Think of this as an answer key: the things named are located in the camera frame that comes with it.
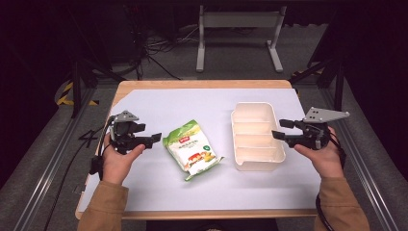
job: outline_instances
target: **sleeve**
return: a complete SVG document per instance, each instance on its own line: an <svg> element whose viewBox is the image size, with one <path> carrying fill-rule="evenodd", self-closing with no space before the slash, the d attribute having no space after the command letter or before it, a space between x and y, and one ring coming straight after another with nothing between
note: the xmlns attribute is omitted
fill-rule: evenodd
<svg viewBox="0 0 408 231"><path fill-rule="evenodd" d="M319 196L324 216L334 230L370 230L367 217L345 178L322 178ZM327 230L319 216L315 230Z"/></svg>
<svg viewBox="0 0 408 231"><path fill-rule="evenodd" d="M82 230L120 230L129 189L101 181L78 223Z"/></svg>

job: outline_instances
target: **chip bag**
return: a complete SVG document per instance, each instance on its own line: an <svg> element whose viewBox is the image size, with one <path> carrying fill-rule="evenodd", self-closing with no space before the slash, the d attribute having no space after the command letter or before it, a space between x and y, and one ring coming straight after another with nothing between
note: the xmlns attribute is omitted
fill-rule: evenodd
<svg viewBox="0 0 408 231"><path fill-rule="evenodd" d="M186 181L216 166L223 158L217 158L207 137L195 120L170 132L168 137L163 138L163 145L180 168L190 174L185 179Z"/></svg>

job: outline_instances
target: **metal frame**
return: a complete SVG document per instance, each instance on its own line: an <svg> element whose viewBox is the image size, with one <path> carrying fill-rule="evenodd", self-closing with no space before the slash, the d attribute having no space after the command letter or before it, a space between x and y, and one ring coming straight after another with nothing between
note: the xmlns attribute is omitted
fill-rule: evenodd
<svg viewBox="0 0 408 231"><path fill-rule="evenodd" d="M86 89L82 105L87 105L87 103L91 100L94 92L95 89ZM48 163L47 168L39 178L36 188L32 192L30 200L28 201L26 207L24 208L23 213L21 214L17 224L14 227L14 231L28 230L30 228L30 224L33 222L34 217L36 216L37 211L39 209L39 206L41 205L42 200L47 194L48 189L54 180L54 176L57 174L57 171L59 170L60 164L63 161L64 156L66 154L65 151L67 149L67 145L70 142L72 134L77 128L79 121L81 120L81 117L84 114L85 109L86 107L81 107L78 112L78 115L72 118L67 124L63 137L61 138L61 141L58 144L57 149L55 150L53 156L51 157L51 160Z"/></svg>
<svg viewBox="0 0 408 231"><path fill-rule="evenodd" d="M330 93L330 90L324 89L321 90L321 95L325 101L328 108L333 108L332 102L333 97ZM398 231L398 227L393 219L393 215L387 207L386 202L381 195L380 190L371 176L369 168L366 166L364 159L358 150L357 144L352 139L351 133L345 124L344 120L334 121L334 123L339 127L337 131L338 135L342 136L342 141L344 142L344 151L348 154L348 157L351 160L351 163L354 165L354 168L357 172L357 175L360 178L360 181L366 191L366 194L371 202L372 208L377 214L378 220L380 221L382 228L384 230L395 230Z"/></svg>
<svg viewBox="0 0 408 231"><path fill-rule="evenodd" d="M280 12L204 12L204 7L200 6L199 13L199 44L197 54L197 72L204 71L205 55L205 28L220 27L271 27L273 28L273 38L267 40L270 57L276 72L283 72L282 64L276 52L276 43L285 18L286 7L281 7Z"/></svg>

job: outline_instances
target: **metal rod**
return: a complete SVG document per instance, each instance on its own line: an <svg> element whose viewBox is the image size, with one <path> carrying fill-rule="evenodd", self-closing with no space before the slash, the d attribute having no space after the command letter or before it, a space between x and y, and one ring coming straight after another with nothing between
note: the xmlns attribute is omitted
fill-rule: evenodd
<svg viewBox="0 0 408 231"><path fill-rule="evenodd" d="M325 100L328 108L333 108L333 97L330 91L327 89L320 90L323 99ZM367 196L371 202L371 205L378 216L378 219L383 227L383 230L398 231L398 227L395 224L393 216L391 215L381 192L378 190L375 180L370 174L360 151L354 142L351 133L345 122L343 120L334 121L334 123L339 127L337 131L338 135L342 137L342 142L345 143L344 150L348 154L354 168L366 190Z"/></svg>
<svg viewBox="0 0 408 231"><path fill-rule="evenodd" d="M94 91L94 89L85 90L85 97L83 98L82 105L88 105L88 102L91 100ZM58 147L51 157L47 168L39 178L37 186L34 189L29 202L27 203L23 213L21 214L17 224L14 227L14 231L24 231L28 230L28 228L30 227L31 222L36 216L38 208L41 205L43 198L47 194L54 176L56 175L57 170L60 167L61 161L63 160L65 155L66 147L71 140L72 134L75 131L75 128L77 127L79 121L81 120L82 115L84 114L85 108L86 107L82 107L78 112L78 115L68 122L63 137L61 138Z"/></svg>
<svg viewBox="0 0 408 231"><path fill-rule="evenodd" d="M326 67L328 64L330 64L332 62L332 60L326 60L326 61L322 61L318 64L315 64L314 66L306 69L305 71L303 71L302 73L292 77L289 82L293 85L296 84L298 81L310 76L311 74L313 74L314 72Z"/></svg>
<svg viewBox="0 0 408 231"><path fill-rule="evenodd" d="M336 91L334 96L334 110L339 112L342 110L343 88L344 88L344 71L343 66L340 64L339 72L337 73L336 77Z"/></svg>

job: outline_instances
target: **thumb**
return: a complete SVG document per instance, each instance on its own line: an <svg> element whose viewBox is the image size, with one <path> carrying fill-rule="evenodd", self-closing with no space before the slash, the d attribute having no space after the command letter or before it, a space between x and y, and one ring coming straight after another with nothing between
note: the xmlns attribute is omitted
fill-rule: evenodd
<svg viewBox="0 0 408 231"><path fill-rule="evenodd" d="M135 161L136 158L139 157L139 155L141 155L141 153L143 153L144 149L146 147L144 146L144 144L139 144L138 146L136 146L135 148L133 148L132 151L130 151L128 154L126 154L126 156L128 156L129 158L132 159L132 161Z"/></svg>
<svg viewBox="0 0 408 231"><path fill-rule="evenodd" d="M297 144L294 146L294 150L296 150L298 153L302 154L303 156L312 159L314 155L314 151L312 151L310 148L305 147L301 144Z"/></svg>

